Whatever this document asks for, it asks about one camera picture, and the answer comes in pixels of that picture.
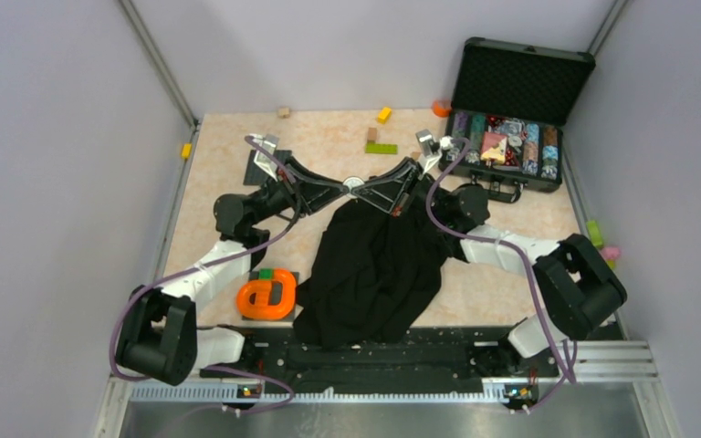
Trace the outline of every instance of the orange ring toy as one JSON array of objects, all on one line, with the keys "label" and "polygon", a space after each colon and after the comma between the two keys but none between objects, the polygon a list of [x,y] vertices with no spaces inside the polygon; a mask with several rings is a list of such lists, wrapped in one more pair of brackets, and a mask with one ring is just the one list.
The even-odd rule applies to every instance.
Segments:
[{"label": "orange ring toy", "polygon": [[452,110],[453,108],[450,106],[450,100],[435,100],[434,103],[431,104],[431,111],[434,112],[436,117],[450,117],[450,111]]},{"label": "orange ring toy", "polygon": [[[270,304],[273,286],[281,284],[280,301]],[[297,279],[286,269],[273,269],[272,279],[251,280],[237,292],[237,310],[244,317],[277,321],[285,318],[297,303]]]}]

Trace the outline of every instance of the wooden block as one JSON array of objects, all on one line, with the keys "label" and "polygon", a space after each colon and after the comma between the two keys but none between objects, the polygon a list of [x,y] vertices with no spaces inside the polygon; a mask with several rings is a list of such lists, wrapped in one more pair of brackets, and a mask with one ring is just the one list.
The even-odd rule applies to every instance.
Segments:
[{"label": "wooden block", "polygon": [[377,142],[377,128],[369,128],[367,130],[367,142],[368,143]]}]

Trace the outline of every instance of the black cloth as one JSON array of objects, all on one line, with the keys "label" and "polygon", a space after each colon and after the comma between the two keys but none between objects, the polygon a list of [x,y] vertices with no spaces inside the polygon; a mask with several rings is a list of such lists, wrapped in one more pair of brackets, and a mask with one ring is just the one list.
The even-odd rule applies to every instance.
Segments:
[{"label": "black cloth", "polygon": [[392,217],[345,203],[321,237],[312,277],[297,288],[297,338],[327,348],[400,340],[442,286],[446,258],[422,204]]}]

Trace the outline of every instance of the white wall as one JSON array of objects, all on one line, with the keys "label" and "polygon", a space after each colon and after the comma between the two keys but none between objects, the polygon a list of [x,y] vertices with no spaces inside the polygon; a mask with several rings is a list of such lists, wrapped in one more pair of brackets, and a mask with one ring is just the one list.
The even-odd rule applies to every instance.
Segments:
[{"label": "white wall", "polygon": [[188,138],[112,0],[0,1],[0,437],[90,434]]},{"label": "white wall", "polygon": [[461,47],[586,50],[612,0],[137,0],[195,114],[426,108]]},{"label": "white wall", "polygon": [[633,2],[566,129],[625,322],[648,339],[687,436],[701,436],[701,2]]}]

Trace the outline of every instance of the yellow block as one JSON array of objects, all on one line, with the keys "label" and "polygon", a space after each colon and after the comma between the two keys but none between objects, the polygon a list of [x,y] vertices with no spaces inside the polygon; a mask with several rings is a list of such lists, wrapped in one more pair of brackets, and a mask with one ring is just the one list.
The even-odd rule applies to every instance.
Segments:
[{"label": "yellow block", "polygon": [[192,143],[185,143],[182,148],[182,158],[188,159],[190,153],[192,153]]},{"label": "yellow block", "polygon": [[380,114],[377,115],[377,121],[380,123],[385,123],[388,121],[388,118],[391,117],[391,109],[388,107],[384,107],[381,109]]}]

